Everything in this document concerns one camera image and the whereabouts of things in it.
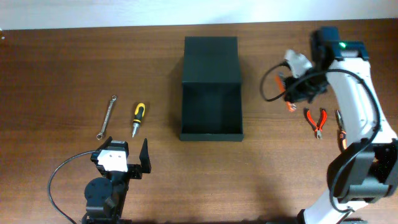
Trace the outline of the red handled small pliers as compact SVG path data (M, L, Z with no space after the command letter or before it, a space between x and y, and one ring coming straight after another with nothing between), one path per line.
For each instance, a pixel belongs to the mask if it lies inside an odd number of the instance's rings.
M323 126L327 120L326 109L320 108L320 117L317 122L312 118L310 110L308 108L303 109L303 114L309 125L312 127L315 137L317 139L323 139Z

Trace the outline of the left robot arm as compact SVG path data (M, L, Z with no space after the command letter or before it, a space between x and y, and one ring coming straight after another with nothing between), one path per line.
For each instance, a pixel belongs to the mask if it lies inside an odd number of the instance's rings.
M145 139L139 154L140 163L129 164L129 146L126 141L109 137L91 153L90 160L101 174L85 187L86 213L82 223L132 223L123 219L123 208L131 179L139 180L151 173L148 141Z

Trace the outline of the orange black needle nose pliers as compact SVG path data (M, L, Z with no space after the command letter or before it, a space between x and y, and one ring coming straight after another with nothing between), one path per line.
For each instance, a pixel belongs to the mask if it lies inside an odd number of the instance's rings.
M338 146L341 152L347 148L346 131L343 124L343 119L339 110L335 110L336 122L338 124Z

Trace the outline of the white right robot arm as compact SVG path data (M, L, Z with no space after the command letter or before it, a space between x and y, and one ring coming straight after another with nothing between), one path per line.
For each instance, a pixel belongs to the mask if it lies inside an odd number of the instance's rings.
M284 100L312 101L331 86L347 148L328 166L328 188L297 215L297 223L342 223L397 190L397 134L379 104L364 44L341 40L336 27L321 27L311 34L310 45L311 61L295 52L286 55L293 75Z

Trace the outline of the orange socket bit rail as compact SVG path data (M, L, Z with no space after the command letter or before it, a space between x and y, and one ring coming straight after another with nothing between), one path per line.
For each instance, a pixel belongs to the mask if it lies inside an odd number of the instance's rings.
M276 80L281 92L285 91L285 84L284 84L283 79L284 79L283 73L279 72L278 75L276 76L275 80ZM285 104L286 104L289 112L293 113L296 111L297 107L294 103L290 103L290 102L286 101Z

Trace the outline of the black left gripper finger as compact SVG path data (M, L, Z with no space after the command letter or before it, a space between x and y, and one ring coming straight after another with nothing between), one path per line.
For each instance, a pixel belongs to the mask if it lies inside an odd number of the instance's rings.
M152 166L150 163L150 157L149 157L149 150L148 150L148 140L147 138L144 139L144 142L142 144L142 149L139 154L139 160L141 162L140 164L140 173L151 173Z
M96 151L101 151L101 150L103 150L103 149L106 149L106 148L109 146L109 144L111 143L111 141L112 141L112 137L109 136L109 137L105 140L105 142L102 143L102 145L100 145L100 147L96 149Z

